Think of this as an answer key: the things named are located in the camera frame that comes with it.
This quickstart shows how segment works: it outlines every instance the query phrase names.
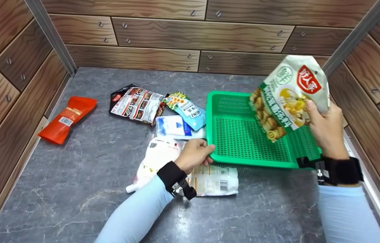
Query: white food package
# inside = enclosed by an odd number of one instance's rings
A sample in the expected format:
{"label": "white food package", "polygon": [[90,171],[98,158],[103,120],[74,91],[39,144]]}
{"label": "white food package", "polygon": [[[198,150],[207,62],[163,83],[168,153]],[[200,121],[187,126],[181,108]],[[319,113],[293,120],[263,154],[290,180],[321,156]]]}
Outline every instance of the white food package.
{"label": "white food package", "polygon": [[155,119],[157,136],[168,136],[174,139],[190,140],[205,138],[205,127],[194,131],[180,115],[159,116]]}
{"label": "white food package", "polygon": [[198,166],[188,177],[198,197],[227,196],[238,193],[238,170],[235,168],[210,165]]}
{"label": "white food package", "polygon": [[180,144],[171,137],[155,137],[146,149],[145,158],[137,169],[133,184],[125,191],[132,193],[148,183],[165,164],[175,161],[181,154]]}

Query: barcode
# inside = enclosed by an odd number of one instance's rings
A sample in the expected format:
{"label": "barcode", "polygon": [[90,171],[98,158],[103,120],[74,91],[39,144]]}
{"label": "barcode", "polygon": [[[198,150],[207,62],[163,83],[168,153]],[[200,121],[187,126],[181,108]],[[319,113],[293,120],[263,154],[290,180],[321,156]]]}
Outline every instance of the barcode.
{"label": "barcode", "polygon": [[59,122],[66,125],[66,126],[71,126],[73,124],[73,121],[68,119],[67,117],[61,117],[59,119]]}
{"label": "barcode", "polygon": [[227,180],[220,180],[220,191],[228,191],[229,185]]}

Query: red package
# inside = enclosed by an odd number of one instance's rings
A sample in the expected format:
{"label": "red package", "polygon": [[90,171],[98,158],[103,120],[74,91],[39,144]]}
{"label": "red package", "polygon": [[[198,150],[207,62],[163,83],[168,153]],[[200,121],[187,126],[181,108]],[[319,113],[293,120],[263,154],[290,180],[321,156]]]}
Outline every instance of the red package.
{"label": "red package", "polygon": [[92,111],[97,100],[86,97],[70,97],[67,107],[60,112],[39,134],[44,140],[63,144],[70,127]]}

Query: red logo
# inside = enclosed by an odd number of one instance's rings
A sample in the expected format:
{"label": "red logo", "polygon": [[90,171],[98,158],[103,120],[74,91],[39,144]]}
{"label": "red logo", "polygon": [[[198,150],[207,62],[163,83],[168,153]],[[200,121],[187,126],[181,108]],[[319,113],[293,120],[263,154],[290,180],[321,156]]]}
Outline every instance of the red logo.
{"label": "red logo", "polygon": [[315,94],[321,90],[321,86],[313,73],[308,69],[306,65],[303,65],[298,71],[298,77],[296,78],[299,88],[308,94]]}

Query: finger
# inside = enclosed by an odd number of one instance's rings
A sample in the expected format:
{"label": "finger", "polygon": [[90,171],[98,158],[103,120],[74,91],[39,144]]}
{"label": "finger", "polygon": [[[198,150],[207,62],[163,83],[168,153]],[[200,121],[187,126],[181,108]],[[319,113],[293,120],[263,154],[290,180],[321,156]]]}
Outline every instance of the finger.
{"label": "finger", "polygon": [[305,102],[305,107],[307,108],[307,113],[310,116],[310,120],[312,122],[317,122],[318,120],[323,119],[323,117],[320,115],[319,111],[317,110],[316,104],[312,100],[307,100]]}

